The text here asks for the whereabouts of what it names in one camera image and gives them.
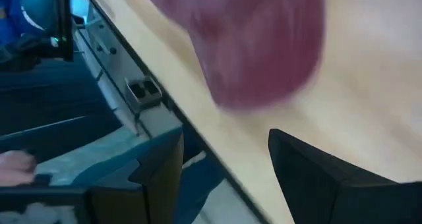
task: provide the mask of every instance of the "blurry red object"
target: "blurry red object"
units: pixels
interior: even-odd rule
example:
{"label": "blurry red object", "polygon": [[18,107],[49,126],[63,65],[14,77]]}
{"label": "blurry red object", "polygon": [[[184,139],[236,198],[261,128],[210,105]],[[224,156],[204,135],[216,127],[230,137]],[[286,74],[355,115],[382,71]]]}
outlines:
{"label": "blurry red object", "polygon": [[151,0],[184,27],[214,101],[251,109],[286,99],[315,70],[324,0]]}

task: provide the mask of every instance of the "blue jacket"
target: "blue jacket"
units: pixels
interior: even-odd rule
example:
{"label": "blue jacket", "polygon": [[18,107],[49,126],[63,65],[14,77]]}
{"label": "blue jacket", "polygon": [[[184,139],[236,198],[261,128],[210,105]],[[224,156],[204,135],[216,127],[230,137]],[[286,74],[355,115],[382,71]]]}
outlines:
{"label": "blue jacket", "polygon": [[0,19],[0,45],[13,42],[24,33],[42,34],[25,20],[20,0],[0,0],[0,8],[6,13],[6,18]]}

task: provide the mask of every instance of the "person's hand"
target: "person's hand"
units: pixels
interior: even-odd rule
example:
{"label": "person's hand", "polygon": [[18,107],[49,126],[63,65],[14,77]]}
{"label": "person's hand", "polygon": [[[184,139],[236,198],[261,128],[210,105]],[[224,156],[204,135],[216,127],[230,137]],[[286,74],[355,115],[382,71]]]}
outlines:
{"label": "person's hand", "polygon": [[12,151],[0,154],[0,186],[32,183],[35,166],[34,157],[24,152]]}

